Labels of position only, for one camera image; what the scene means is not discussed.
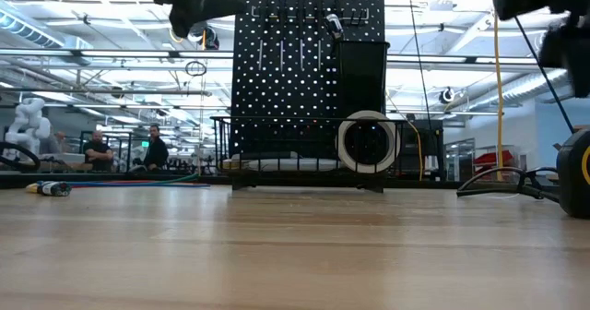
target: yellow rim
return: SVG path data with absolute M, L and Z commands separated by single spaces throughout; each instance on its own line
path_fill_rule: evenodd
M 588 157 L 590 157 L 590 147 L 586 149 L 584 152 L 584 156 L 582 157 L 582 174 L 584 175 L 584 179 L 590 185 L 590 174 L 588 174 Z

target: ceiling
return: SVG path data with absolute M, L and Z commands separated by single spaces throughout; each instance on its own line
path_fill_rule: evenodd
M 95 49 L 109 50 L 163 50 L 195 51 L 200 47 L 195 42 L 180 40 L 171 34 L 168 14 L 170 6 L 158 6 L 152 0 L 5 0 L 15 11 L 32 18 L 47 30 L 79 37 Z M 419 53 L 424 55 L 494 55 L 493 17 L 490 15 L 491 0 L 412 0 L 415 6 L 410 11 L 408 0 L 385 0 L 386 40 L 393 55 L 418 53 L 414 39 L 412 15 L 416 24 Z M 531 42 L 539 47 L 546 27 L 551 21 L 562 18 L 547 10 L 521 17 Z M 234 17 L 218 18 L 209 24 L 216 30 L 220 50 L 231 51 L 233 46 Z M 530 57 L 518 27 L 513 21 L 499 26 L 500 54 L 505 57 Z M 1 48 L 39 48 L 8 31 L 0 30 Z M 88 90 L 121 86 L 125 89 L 169 89 L 198 92 L 206 90 L 210 96 L 161 94 L 159 96 L 128 97 L 123 100 L 110 95 L 92 94 L 96 102 L 114 104 L 190 104 L 205 106 L 207 110 L 179 111 L 177 123 L 192 120 L 210 132 L 208 117 L 226 114 L 230 106 L 231 69 L 230 59 L 206 60 L 207 73 L 203 77 L 191 77 L 184 72 L 187 60 L 160 58 L 94 58 L 92 64 L 82 68 L 57 58 L 20 56 L 20 61 L 42 68 L 59 78 L 77 80 L 77 71 Z M 510 69 L 502 72 L 501 78 L 509 82 L 524 73 L 536 71 L 530 66 L 526 71 Z M 399 66 L 389 64 L 386 74 L 387 92 L 400 109 L 423 109 L 424 88 L 418 64 Z M 496 89 L 493 67 L 437 66 L 424 68 L 424 85 L 431 108 L 437 106 L 442 89 L 453 88 L 462 96 L 475 98 Z

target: air duct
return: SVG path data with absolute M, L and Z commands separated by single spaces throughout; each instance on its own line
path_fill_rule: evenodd
M 92 45 L 79 37 L 56 32 L 38 21 L 29 18 L 8 3 L 0 0 L 0 29 L 7 30 L 23 39 L 44 48 L 91 49 Z M 87 66 L 91 59 L 87 57 L 61 57 L 66 62 Z
M 555 89 L 561 88 L 570 83 L 568 72 L 564 69 L 551 70 L 547 73 L 547 76 Z M 505 104 L 517 103 L 536 97 L 548 90 L 549 85 L 547 85 L 547 81 L 542 75 L 530 74 L 504 85 L 502 88 L 502 97 L 504 98 Z M 465 103 L 454 109 L 471 111 L 477 108 L 488 107 L 490 104 L 497 101 L 498 92 L 496 90 L 491 90 L 490 92 L 470 101 L 468 104 Z

